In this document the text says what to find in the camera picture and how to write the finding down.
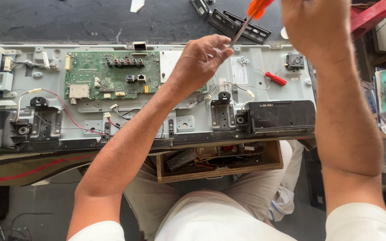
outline man's right hand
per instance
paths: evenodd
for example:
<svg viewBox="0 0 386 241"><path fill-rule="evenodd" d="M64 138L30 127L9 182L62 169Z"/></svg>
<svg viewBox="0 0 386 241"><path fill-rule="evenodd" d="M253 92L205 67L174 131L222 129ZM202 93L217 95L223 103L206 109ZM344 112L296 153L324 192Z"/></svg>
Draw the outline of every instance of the man's right hand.
<svg viewBox="0 0 386 241"><path fill-rule="evenodd" d="M351 0L281 0L290 42L315 67L339 62L352 52Z"/></svg>

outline barcode label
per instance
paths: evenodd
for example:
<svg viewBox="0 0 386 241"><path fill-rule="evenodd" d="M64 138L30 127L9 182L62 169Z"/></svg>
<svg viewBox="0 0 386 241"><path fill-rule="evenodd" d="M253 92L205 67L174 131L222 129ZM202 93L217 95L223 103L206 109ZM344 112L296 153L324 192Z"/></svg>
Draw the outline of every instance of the barcode label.
<svg viewBox="0 0 386 241"><path fill-rule="evenodd" d="M226 78L218 78L218 83L225 82L225 81L227 81ZM228 86L228 85L221 84L221 85L220 85L220 91L221 91L221 92L222 92L222 91L228 92L228 91L227 91L227 86Z"/></svg>
<svg viewBox="0 0 386 241"><path fill-rule="evenodd" d="M233 83L248 84L247 65L237 61L238 57L231 57Z"/></svg>

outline circuit board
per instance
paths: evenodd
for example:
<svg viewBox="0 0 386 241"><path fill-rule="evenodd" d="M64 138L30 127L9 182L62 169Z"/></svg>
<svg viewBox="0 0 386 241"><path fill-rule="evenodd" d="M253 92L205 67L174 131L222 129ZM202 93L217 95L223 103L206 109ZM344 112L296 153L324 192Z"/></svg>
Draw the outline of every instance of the circuit board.
<svg viewBox="0 0 386 241"><path fill-rule="evenodd" d="M163 85L159 51L69 52L65 69L65 100L131 99Z"/></svg>

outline red wire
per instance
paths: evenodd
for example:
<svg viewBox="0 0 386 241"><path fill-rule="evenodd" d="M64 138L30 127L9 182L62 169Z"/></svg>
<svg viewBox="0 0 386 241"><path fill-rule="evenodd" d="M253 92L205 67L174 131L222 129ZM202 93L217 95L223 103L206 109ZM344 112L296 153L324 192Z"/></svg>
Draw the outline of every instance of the red wire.
<svg viewBox="0 0 386 241"><path fill-rule="evenodd" d="M76 123L76 121L74 120L74 118L72 118L72 115L71 115L71 113L69 112L67 106L63 103L62 99L59 97L58 94L56 94L55 92L53 92L53 91L51 91L51 90L45 90L45 91L48 91L48 92L52 93L53 95L57 96L57 97L59 98L59 100L61 101L63 107L65 108L65 110L66 110L67 113L69 114L69 117L72 119L72 122L74 122L74 124L75 124L76 126L78 126L79 128L84 129L83 127L81 127L80 125L78 125L78 124ZM96 131L92 131L92 130L87 130L87 131L92 132L92 133L98 133L98 134L101 134L101 135L105 135L105 134L103 134L103 133L96 132Z"/></svg>

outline white connector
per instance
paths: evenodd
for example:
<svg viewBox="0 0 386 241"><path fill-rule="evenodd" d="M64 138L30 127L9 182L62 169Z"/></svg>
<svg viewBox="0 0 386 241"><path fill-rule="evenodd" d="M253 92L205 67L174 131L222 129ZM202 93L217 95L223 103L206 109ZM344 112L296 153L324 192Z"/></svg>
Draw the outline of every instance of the white connector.
<svg viewBox="0 0 386 241"><path fill-rule="evenodd" d="M38 88L38 89L29 90L28 93L38 93L40 91L42 91L42 89Z"/></svg>
<svg viewBox="0 0 386 241"><path fill-rule="evenodd" d="M253 92L251 92L251 90L247 90L247 93L248 93L251 97L254 98L254 94L253 94Z"/></svg>

